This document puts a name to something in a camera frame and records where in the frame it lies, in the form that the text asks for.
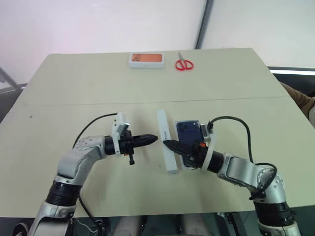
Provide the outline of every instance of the silver robot arm segment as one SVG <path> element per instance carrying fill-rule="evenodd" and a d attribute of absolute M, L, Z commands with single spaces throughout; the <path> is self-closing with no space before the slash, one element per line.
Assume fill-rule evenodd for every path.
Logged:
<path fill-rule="evenodd" d="M 176 140 L 163 143 L 177 154 L 188 156 L 186 163 L 216 173 L 221 179 L 246 187 L 255 205 L 258 226 L 264 236 L 300 236 L 291 210 L 286 203 L 284 181 L 277 168 L 268 163 L 254 164 L 228 153 L 214 151 L 215 136 L 207 125 L 201 125 L 205 142 L 193 146 Z"/>
<path fill-rule="evenodd" d="M 132 136 L 128 127 L 129 123 L 126 122 L 125 116 L 119 112 L 113 123 L 112 136 L 82 138 L 61 158 L 53 185 L 39 209 L 28 236 L 43 235 L 42 232 L 38 232 L 39 226 L 43 225 L 47 236 L 64 235 L 67 228 L 65 225 L 75 212 L 80 190 L 93 164 L 108 155 L 127 154 L 130 158 L 129 163 L 133 165 L 133 149 L 149 145 L 158 139 L 151 134 Z"/>
<path fill-rule="evenodd" d="M 49 190 L 46 200 L 41 204 L 38 214 L 31 226 L 29 236 L 36 235 L 38 225 L 44 218 L 69 220 L 76 209 L 76 201 L 93 164 L 106 157 L 103 136 L 87 137 L 81 139 L 74 149 L 69 151 L 58 164 L 58 173 Z M 64 222 L 51 224 L 53 235 L 57 225 Z"/>

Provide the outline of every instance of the smartphone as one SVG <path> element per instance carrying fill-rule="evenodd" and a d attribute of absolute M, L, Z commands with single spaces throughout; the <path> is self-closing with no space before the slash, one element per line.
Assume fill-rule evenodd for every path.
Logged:
<path fill-rule="evenodd" d="M 200 124 L 197 120 L 181 121 L 176 124 L 178 141 L 192 146 L 195 141 L 202 142 L 203 136 L 200 130 Z M 183 164 L 186 167 L 191 167 L 187 164 L 187 157 L 182 157 Z"/>

